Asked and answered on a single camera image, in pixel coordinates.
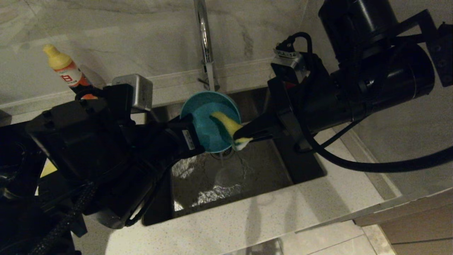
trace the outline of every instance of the faucet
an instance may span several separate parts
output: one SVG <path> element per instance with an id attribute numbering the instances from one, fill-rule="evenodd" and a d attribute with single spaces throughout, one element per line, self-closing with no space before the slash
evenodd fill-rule
<path id="1" fill-rule="evenodd" d="M 201 38 L 201 48 L 203 54 L 203 73 L 204 77 L 198 81 L 204 84 L 204 88 L 210 91 L 217 91 L 220 86 L 217 84 L 214 57 L 212 55 L 211 35 L 209 34 L 209 23 L 207 21 L 206 2 L 204 0 L 193 0 L 195 4 L 195 14 L 198 21 L 198 30 Z"/>

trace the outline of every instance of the blue bowl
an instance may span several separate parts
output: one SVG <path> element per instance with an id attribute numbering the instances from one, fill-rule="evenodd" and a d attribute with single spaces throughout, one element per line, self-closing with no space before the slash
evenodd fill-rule
<path id="1" fill-rule="evenodd" d="M 222 139 L 218 126 L 209 117 L 213 112 L 222 112 L 241 123 L 239 109 L 233 99 L 213 91 L 199 92 L 189 98 L 181 109 L 181 118 L 191 113 L 201 145 L 206 152 L 218 153 L 231 147 L 231 144 Z"/>

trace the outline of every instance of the sink basin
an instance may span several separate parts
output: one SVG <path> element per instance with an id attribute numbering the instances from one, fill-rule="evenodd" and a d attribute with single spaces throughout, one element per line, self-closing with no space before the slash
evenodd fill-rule
<path id="1" fill-rule="evenodd" d="M 260 88 L 229 94 L 237 103 L 244 123 L 258 117 L 266 109 L 269 101 L 267 91 L 267 88 Z M 154 108 L 153 116 L 161 122 L 169 121 L 179 115 L 182 105 L 178 103 Z M 160 200 L 165 202 L 171 198 L 170 218 L 325 175 L 313 155 L 291 155 L 294 142 L 290 137 L 284 139 L 251 142 L 239 152 L 228 149 L 222 153 L 204 153 L 179 161 L 168 176 L 170 185 L 167 192 L 171 195 L 163 196 L 165 198 Z M 142 223 L 151 225 L 165 220 L 162 214 L 164 212 L 160 215 L 153 213 L 153 208 L 150 208 Z"/>

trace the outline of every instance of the label sticker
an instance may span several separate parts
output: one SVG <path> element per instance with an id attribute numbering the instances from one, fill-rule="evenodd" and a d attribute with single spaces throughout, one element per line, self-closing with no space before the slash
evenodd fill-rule
<path id="1" fill-rule="evenodd" d="M 183 135 L 184 138 L 186 139 L 187 147 L 189 147 L 189 150 L 194 150 L 195 145 L 193 144 L 192 137 L 190 136 L 190 132 L 188 130 L 183 130 Z"/>

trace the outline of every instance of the wall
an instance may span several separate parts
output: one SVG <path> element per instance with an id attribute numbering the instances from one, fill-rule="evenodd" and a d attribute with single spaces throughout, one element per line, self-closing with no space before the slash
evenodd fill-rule
<path id="1" fill-rule="evenodd" d="M 311 0 L 301 30 L 313 37 L 313 50 L 326 68 L 337 69 L 335 55 L 318 18 L 323 1 Z M 429 9 L 436 25 L 453 23 L 450 0 L 390 0 L 398 21 Z M 436 76 L 425 96 L 370 116 L 353 130 L 379 162 L 420 157 L 453 144 L 453 87 L 443 88 Z M 452 163 L 411 173 L 387 174 L 403 195 L 415 199 L 453 186 Z"/>
<path id="2" fill-rule="evenodd" d="M 207 0 L 217 66 L 265 59 L 307 0 Z M 0 2 L 0 105 L 67 91 L 41 49 L 52 43 L 98 82 L 201 69 L 192 0 Z"/>

